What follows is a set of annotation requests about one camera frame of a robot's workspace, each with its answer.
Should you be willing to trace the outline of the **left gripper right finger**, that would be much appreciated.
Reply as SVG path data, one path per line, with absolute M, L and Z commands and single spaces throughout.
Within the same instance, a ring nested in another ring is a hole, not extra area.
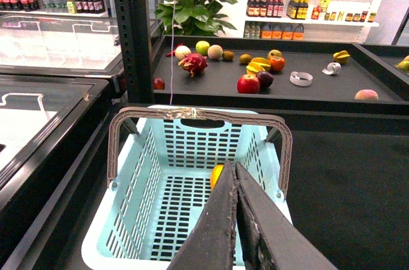
M 241 163 L 237 224 L 246 269 L 335 269 L 283 215 Z

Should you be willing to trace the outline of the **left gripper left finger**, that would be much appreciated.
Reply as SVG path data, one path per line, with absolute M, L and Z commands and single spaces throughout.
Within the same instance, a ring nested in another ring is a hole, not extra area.
M 168 269 L 232 269 L 238 190 L 235 165 L 224 164 L 195 227 Z

